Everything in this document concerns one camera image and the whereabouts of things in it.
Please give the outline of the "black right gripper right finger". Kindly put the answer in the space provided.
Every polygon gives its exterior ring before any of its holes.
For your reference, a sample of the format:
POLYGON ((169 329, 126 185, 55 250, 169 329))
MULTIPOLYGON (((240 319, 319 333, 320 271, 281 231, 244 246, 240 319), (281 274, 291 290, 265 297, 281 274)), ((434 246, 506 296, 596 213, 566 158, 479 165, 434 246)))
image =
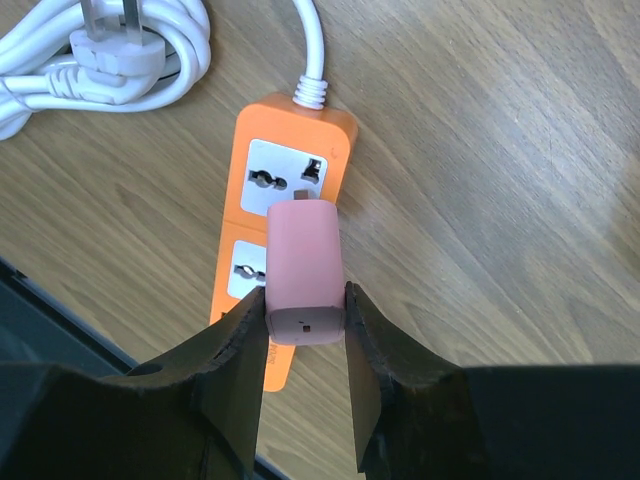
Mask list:
POLYGON ((346 286, 356 464, 369 479, 635 479, 635 365, 460 367, 346 286))

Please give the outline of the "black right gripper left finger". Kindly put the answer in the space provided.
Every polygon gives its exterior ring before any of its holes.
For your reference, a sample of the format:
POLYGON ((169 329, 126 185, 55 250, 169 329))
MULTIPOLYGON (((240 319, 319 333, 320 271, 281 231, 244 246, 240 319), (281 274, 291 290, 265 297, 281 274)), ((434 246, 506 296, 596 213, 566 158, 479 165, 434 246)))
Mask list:
POLYGON ((265 291, 124 375, 1 366, 5 479, 249 479, 268 350, 265 291))

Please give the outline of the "orange power strip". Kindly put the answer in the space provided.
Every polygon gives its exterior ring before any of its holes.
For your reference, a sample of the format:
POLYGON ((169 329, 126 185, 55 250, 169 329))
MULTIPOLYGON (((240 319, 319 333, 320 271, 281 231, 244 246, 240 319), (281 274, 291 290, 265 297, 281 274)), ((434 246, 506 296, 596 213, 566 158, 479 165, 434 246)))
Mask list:
MULTIPOLYGON (((267 212, 296 190, 336 205, 356 143, 355 117, 312 110, 273 93, 238 115, 222 218, 211 322, 257 287, 266 290, 267 212)), ((284 388, 298 346, 271 337, 264 389, 284 388)))

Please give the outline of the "pink cube socket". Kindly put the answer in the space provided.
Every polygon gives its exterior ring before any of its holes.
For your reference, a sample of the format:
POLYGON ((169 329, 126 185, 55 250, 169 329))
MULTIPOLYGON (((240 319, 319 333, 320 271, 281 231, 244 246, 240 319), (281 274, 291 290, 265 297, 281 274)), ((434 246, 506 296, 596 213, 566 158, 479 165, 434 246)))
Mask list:
POLYGON ((345 328, 345 284, 336 205, 296 190, 269 207, 266 324, 280 345, 339 341, 345 328))

